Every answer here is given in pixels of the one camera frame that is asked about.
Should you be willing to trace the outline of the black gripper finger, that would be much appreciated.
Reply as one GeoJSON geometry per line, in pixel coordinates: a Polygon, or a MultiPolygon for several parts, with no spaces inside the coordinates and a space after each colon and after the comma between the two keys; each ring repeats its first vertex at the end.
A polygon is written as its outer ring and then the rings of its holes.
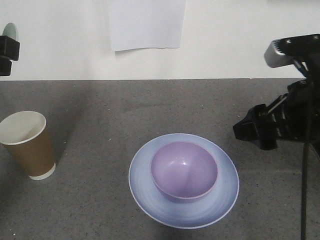
{"type": "Polygon", "coordinates": [[[264,151],[276,149],[278,147],[277,139],[275,137],[260,137],[258,147],[264,151]]]}
{"type": "Polygon", "coordinates": [[[6,58],[0,58],[0,76],[10,76],[12,69],[12,62],[6,58]]]}
{"type": "Polygon", "coordinates": [[[0,57],[12,61],[18,61],[20,54],[20,43],[13,38],[1,35],[0,36],[0,57]]]}
{"type": "Polygon", "coordinates": [[[237,140],[261,144],[269,138],[267,126],[267,106],[259,104],[249,109],[244,119],[233,126],[233,131],[237,140]]]}

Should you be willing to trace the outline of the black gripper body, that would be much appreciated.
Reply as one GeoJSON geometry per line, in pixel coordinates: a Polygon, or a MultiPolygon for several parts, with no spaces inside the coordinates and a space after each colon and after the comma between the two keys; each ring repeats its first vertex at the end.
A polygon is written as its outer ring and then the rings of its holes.
{"type": "Polygon", "coordinates": [[[268,142],[320,142],[320,60],[317,54],[288,57],[277,67],[294,65],[305,79],[287,87],[268,108],[268,142]]]}

